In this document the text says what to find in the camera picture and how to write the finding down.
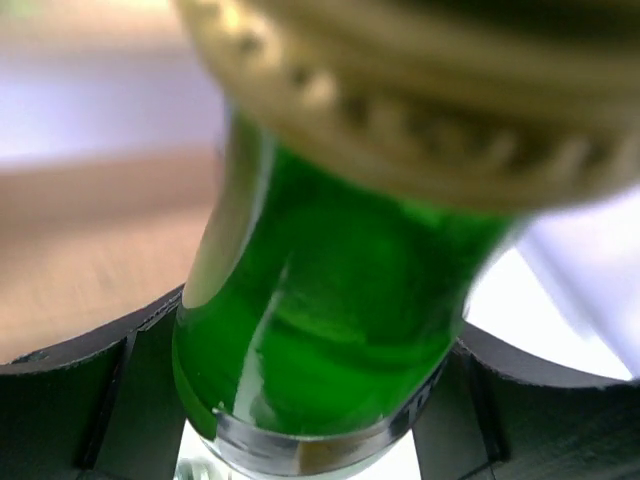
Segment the green glass bottle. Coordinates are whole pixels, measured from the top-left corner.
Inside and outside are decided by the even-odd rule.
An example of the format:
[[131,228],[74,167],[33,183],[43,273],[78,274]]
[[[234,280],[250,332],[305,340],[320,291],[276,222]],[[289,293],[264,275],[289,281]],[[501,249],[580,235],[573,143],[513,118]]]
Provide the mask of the green glass bottle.
[[415,423],[533,214],[639,179],[635,1],[180,1],[229,101],[176,316],[188,418],[252,479],[340,478]]

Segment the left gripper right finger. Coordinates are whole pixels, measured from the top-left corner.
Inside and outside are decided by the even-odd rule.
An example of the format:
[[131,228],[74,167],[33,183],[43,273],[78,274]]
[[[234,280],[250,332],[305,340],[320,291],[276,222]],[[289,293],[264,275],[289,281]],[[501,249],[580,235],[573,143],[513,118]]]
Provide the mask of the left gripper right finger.
[[424,479],[636,479],[639,383],[467,326],[413,436]]

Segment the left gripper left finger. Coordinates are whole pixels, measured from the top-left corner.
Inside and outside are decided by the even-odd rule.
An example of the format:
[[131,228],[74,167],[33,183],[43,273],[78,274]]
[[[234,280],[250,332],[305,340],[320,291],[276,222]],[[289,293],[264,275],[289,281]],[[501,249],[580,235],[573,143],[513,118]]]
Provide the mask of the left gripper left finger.
[[171,366],[180,295],[2,366],[2,478],[173,477],[185,423]]

